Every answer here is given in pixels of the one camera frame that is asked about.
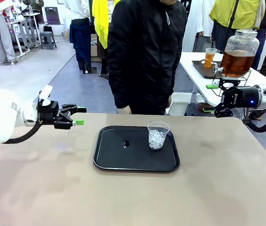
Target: black jacket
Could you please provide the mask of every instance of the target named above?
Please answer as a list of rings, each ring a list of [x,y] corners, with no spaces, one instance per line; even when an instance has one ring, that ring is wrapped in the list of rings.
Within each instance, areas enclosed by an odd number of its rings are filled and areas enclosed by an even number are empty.
[[[117,108],[165,109],[187,22],[180,2],[121,0],[108,34],[107,64]]]

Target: yellow jacket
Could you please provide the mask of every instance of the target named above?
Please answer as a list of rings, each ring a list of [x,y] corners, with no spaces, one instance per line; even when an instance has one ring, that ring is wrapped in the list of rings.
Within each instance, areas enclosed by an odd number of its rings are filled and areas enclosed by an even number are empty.
[[[109,14],[107,0],[93,0],[92,14],[95,18],[95,31],[99,36],[99,41],[104,48],[108,47]]]
[[[260,0],[240,0],[232,28],[253,28],[256,20],[259,2]],[[228,27],[234,5],[235,0],[217,0],[209,16],[213,21],[216,20],[221,25]]]

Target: clear plastic cup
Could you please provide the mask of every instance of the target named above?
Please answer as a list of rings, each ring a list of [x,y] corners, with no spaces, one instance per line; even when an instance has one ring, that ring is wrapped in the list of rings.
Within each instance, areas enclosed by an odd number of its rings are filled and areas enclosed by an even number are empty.
[[[216,52],[217,52],[217,49],[216,48],[207,48],[206,49],[206,56],[205,56],[204,67],[211,68],[212,61],[213,61],[213,58],[214,58],[214,55],[215,55]]]
[[[164,145],[169,125],[163,121],[151,121],[147,125],[148,144],[152,150],[160,150]]]

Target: blue jeans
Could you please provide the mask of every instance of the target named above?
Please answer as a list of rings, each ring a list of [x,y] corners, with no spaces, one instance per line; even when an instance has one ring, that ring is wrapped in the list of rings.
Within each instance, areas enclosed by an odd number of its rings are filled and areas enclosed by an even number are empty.
[[[266,41],[266,28],[260,28],[258,30],[256,38],[259,41],[259,47],[258,47],[257,53],[255,55],[255,58],[253,60],[252,66],[251,66],[255,70],[257,70],[257,68],[258,68],[260,56],[261,56],[261,53],[263,52],[263,49],[264,49],[264,45],[265,45],[265,41]]]

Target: glass jar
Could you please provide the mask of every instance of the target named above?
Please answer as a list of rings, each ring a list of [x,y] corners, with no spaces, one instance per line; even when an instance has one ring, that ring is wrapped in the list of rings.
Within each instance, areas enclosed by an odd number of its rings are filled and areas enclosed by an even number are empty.
[[[239,78],[249,71],[259,46],[256,36],[256,31],[237,30],[228,39],[221,63],[223,76]]]

